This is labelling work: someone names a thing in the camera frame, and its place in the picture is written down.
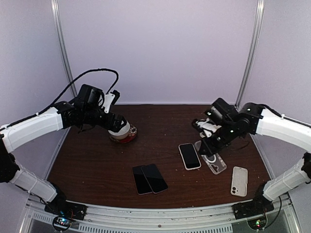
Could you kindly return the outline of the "clear phone case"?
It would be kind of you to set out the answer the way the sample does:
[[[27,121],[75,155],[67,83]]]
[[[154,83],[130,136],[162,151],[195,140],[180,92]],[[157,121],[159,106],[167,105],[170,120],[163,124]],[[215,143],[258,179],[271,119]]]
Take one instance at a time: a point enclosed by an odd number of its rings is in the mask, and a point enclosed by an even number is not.
[[[210,159],[206,155],[200,154],[199,149],[201,147],[201,141],[195,142],[194,147],[199,156],[208,165],[213,174],[218,175],[226,170],[227,165],[225,164],[225,162],[223,161],[223,159],[219,154],[213,155]]]

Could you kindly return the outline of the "white phone case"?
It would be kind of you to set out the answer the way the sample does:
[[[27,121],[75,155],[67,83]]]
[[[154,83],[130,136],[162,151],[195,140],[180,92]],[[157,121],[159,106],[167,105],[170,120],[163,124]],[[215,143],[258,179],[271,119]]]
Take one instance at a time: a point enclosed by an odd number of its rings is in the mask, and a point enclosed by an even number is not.
[[[248,170],[243,167],[235,166],[232,172],[230,193],[237,197],[247,196]]]

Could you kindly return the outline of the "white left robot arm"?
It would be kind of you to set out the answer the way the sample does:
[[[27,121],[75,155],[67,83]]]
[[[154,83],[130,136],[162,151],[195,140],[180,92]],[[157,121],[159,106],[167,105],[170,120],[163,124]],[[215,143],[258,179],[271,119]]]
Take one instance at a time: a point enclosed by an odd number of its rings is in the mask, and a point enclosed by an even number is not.
[[[60,216],[70,211],[65,194],[54,184],[45,181],[18,164],[12,152],[18,147],[51,132],[76,126],[83,131],[87,124],[100,126],[113,137],[127,137],[130,123],[97,103],[77,100],[59,102],[41,114],[14,126],[4,125],[0,132],[0,181],[12,183],[36,195],[51,205]]]

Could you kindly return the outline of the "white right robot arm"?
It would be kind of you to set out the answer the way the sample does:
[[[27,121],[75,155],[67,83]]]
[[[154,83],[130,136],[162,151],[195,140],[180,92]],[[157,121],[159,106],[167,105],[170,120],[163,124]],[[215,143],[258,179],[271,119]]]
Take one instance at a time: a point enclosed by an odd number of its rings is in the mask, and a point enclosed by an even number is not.
[[[311,182],[311,127],[301,121],[288,118],[266,104],[246,103],[237,110],[222,98],[218,98],[205,112],[206,119],[192,122],[201,134],[199,153],[206,158],[219,153],[237,137],[247,134],[276,138],[305,150],[303,157],[283,172],[262,185],[249,203],[253,214],[260,214],[279,196]]]

